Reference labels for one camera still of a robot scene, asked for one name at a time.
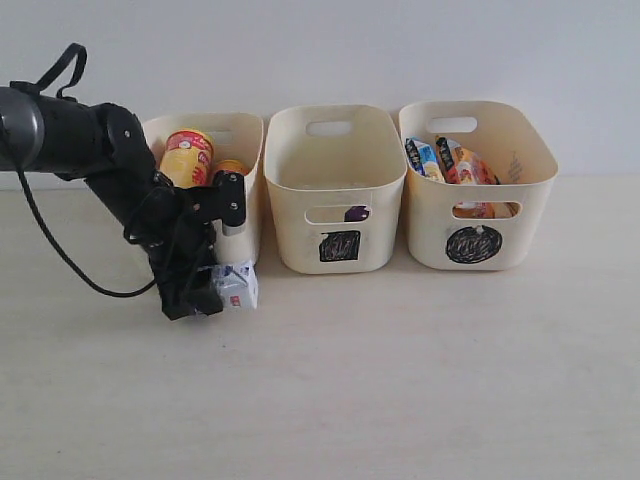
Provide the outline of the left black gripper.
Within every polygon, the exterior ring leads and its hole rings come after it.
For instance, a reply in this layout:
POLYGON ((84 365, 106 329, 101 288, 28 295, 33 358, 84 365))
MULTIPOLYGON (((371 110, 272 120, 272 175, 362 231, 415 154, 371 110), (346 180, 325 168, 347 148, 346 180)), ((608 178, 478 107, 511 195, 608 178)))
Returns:
POLYGON ((133 290, 158 289, 163 314, 176 321, 214 315, 224 304, 211 284, 218 217, 216 187, 135 184, 123 188, 123 238, 147 254, 153 279, 133 290))

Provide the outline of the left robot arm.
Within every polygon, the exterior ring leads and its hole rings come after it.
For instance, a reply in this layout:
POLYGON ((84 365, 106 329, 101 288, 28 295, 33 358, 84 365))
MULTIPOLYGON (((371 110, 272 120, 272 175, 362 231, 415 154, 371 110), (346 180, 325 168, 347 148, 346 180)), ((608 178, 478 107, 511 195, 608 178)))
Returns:
POLYGON ((169 319, 222 311, 211 284, 212 228, 199 218, 192 191, 157 169, 141 123, 127 109, 4 87, 1 168, 21 180, 29 172, 83 180, 125 240, 146 253, 169 319))

